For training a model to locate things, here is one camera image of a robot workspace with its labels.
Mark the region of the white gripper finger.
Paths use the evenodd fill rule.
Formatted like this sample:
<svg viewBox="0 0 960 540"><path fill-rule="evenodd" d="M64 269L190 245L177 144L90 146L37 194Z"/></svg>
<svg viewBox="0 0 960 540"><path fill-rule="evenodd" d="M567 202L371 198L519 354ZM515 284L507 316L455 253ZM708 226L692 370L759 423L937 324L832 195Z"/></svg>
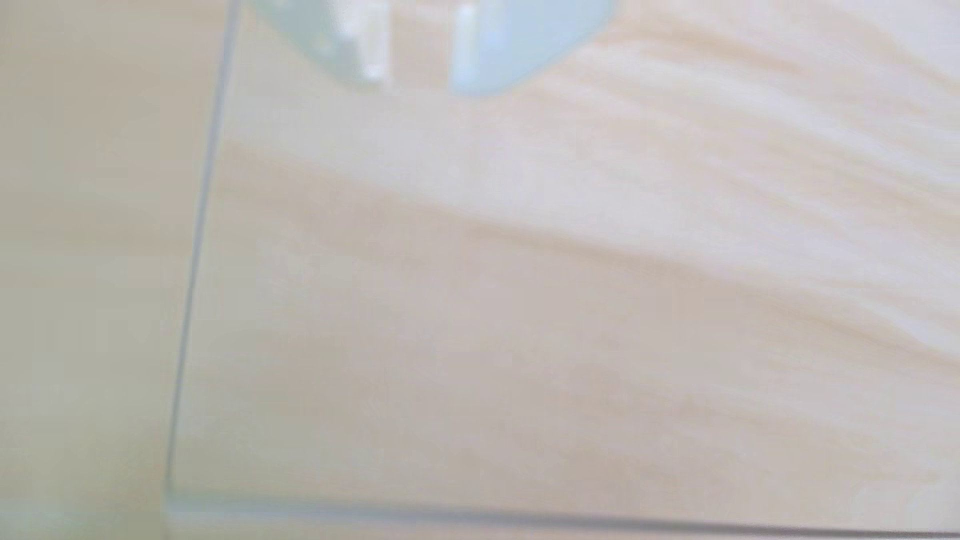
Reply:
<svg viewBox="0 0 960 540"><path fill-rule="evenodd" d="M250 6L314 67L339 83L389 82L390 1L251 1Z"/></svg>
<svg viewBox="0 0 960 540"><path fill-rule="evenodd" d="M617 1L463 1L454 14L448 87L508 92L607 27Z"/></svg>

